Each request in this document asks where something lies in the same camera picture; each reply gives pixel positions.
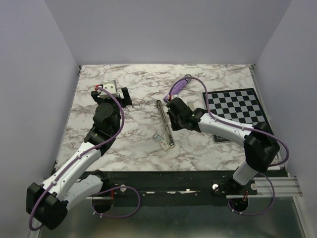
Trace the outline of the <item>stapler metal base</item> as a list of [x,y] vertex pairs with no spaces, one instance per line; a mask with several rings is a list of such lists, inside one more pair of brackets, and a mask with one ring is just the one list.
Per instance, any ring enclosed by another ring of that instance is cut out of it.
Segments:
[[170,127],[168,125],[167,118],[166,118],[165,112],[163,110],[163,106],[162,106],[161,100],[157,100],[156,101],[156,106],[157,106],[158,112],[159,112],[159,114],[161,116],[162,128],[163,128],[163,132],[164,132],[167,144],[168,144],[168,146],[170,148],[174,148],[175,147],[175,141],[174,141],[173,136],[171,134],[171,130],[170,130]]

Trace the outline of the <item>staple tray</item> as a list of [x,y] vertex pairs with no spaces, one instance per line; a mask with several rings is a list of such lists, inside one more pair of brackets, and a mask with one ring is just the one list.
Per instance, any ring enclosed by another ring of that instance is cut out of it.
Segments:
[[162,137],[161,137],[159,134],[157,134],[157,133],[155,133],[155,134],[153,135],[153,138],[154,138],[156,141],[158,141],[158,142],[162,141]]

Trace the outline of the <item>white staple box sleeve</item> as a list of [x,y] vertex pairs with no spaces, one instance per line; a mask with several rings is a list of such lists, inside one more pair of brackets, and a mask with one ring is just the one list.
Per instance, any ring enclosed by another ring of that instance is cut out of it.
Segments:
[[165,139],[162,139],[159,143],[164,151],[170,149],[170,146]]

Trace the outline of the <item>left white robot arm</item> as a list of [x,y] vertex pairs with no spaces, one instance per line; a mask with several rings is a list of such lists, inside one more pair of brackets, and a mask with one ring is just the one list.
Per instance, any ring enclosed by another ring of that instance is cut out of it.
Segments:
[[93,127],[75,154],[54,174],[41,184],[32,183],[27,189],[26,211],[29,229],[36,231],[33,220],[50,230],[57,228],[68,211],[92,194],[104,196],[110,184],[92,174],[78,181],[86,169],[102,157],[112,146],[124,126],[123,108],[132,104],[128,89],[121,89],[120,97],[109,87],[98,85],[91,92],[97,102]]

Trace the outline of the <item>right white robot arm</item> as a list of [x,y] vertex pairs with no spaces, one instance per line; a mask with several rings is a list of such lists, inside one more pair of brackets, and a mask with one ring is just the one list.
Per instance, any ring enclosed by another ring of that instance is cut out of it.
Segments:
[[214,134],[244,148],[245,161],[228,181],[228,189],[233,194],[241,193],[250,179],[260,172],[266,172],[280,150],[270,127],[264,122],[244,124],[223,119],[201,108],[192,111],[178,97],[166,106],[172,130],[187,129]]

